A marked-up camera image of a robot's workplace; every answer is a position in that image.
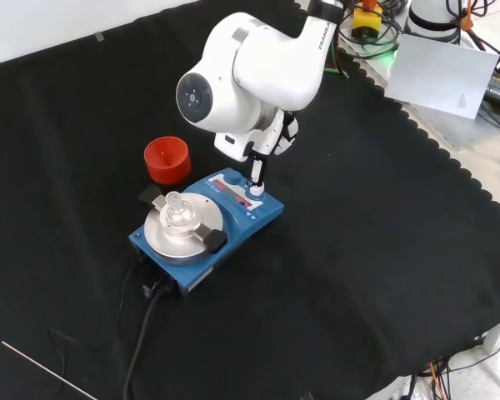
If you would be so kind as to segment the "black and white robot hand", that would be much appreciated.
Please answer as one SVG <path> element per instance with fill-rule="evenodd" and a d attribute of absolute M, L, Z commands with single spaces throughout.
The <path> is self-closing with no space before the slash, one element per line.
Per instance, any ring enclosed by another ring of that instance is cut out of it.
<path fill-rule="evenodd" d="M 247 186 L 252 197 L 264 193 L 264 173 L 268 159 L 287 151 L 296 140 L 298 121 L 296 112 L 275 108 L 271 122 L 264 128 L 252 129 L 245 133 L 216 133 L 214 145 L 229 158 L 244 163 L 252 161 L 247 178 Z"/>

